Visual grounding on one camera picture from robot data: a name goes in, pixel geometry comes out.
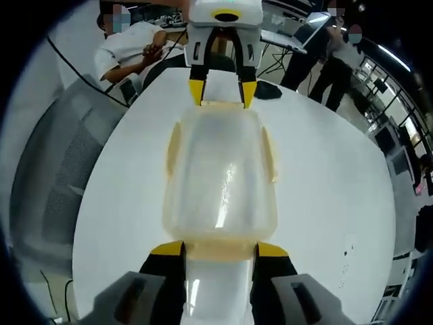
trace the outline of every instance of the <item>white round table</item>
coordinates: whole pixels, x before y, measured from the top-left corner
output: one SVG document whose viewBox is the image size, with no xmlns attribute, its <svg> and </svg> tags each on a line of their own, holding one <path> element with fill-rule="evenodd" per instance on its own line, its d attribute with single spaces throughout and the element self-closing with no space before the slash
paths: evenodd
<svg viewBox="0 0 433 325">
<path fill-rule="evenodd" d="M 165 71 L 119 122 L 91 174 L 76 224 L 72 270 L 80 317 L 94 298 L 172 239 L 162 227 L 166 152 L 173 127 L 193 108 L 189 70 Z M 367 323 L 382 298 L 394 252 L 395 211 L 384 155 L 350 123 L 281 88 L 254 99 L 277 151 L 278 227 L 269 242 L 289 252 Z M 239 101 L 237 76 L 211 71 L 205 100 Z"/>
</svg>

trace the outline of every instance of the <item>gray office chair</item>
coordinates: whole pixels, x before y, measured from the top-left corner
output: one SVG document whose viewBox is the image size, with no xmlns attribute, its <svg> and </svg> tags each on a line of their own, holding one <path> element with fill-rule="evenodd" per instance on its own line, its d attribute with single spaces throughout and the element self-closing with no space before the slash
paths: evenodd
<svg viewBox="0 0 433 325">
<path fill-rule="evenodd" d="M 13 252 L 20 263 L 72 275 L 81 199 L 122 115 L 79 79 L 41 117 L 20 159 L 10 200 Z"/>
</svg>

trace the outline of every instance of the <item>desk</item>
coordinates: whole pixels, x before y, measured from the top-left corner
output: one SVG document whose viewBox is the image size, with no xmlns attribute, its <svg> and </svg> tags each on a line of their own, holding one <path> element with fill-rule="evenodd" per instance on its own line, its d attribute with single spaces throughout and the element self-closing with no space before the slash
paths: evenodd
<svg viewBox="0 0 433 325">
<path fill-rule="evenodd" d="M 78 215 L 72 270 L 80 317 L 95 296 L 170 236 L 162 228 L 166 151 L 173 127 L 193 107 L 189 70 L 166 70 L 114 130 L 90 176 Z M 380 150 L 337 114 L 281 88 L 254 99 L 277 150 L 278 227 L 269 242 L 286 249 L 368 323 L 384 292 L 394 252 L 394 199 Z M 239 101 L 237 76 L 210 71 L 205 100 Z"/>
</svg>

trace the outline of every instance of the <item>laptop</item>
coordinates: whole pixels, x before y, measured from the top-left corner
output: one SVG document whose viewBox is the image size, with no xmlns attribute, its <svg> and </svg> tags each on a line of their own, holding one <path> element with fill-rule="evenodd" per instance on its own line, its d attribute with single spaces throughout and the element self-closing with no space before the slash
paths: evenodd
<svg viewBox="0 0 433 325">
<path fill-rule="evenodd" d="M 329 12 L 313 12 L 304 23 L 298 28 L 293 37 L 285 36 L 277 32 L 262 30 L 262 41 L 280 46 L 289 47 L 294 51 L 306 54 L 304 48 L 311 39 L 321 30 L 331 18 Z"/>
</svg>

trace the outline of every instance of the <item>white shirt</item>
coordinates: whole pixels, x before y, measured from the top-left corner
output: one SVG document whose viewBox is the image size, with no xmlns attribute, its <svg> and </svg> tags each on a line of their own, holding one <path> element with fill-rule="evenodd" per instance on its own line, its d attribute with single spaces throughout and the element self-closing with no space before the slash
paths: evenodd
<svg viewBox="0 0 433 325">
<path fill-rule="evenodd" d="M 364 53 L 358 53 L 356 46 L 351 43 L 341 42 L 339 46 L 332 52 L 332 56 L 342 60 L 345 64 L 350 66 L 353 70 L 356 70 L 361 65 L 364 59 Z"/>
<path fill-rule="evenodd" d="M 154 35 L 163 30 L 159 26 L 149 24 L 148 22 L 138 22 L 124 32 L 110 35 L 97 49 L 95 53 L 95 66 L 97 77 L 102 77 L 111 69 L 120 66 L 131 66 L 140 63 L 143 60 L 143 49 L 146 45 L 152 44 Z M 162 50 L 162 59 L 165 58 L 175 43 L 167 41 Z M 178 56 L 183 53 L 183 46 L 177 44 L 170 52 L 167 59 Z M 148 66 L 140 77 L 144 80 L 150 69 L 159 63 L 156 62 Z"/>
</svg>

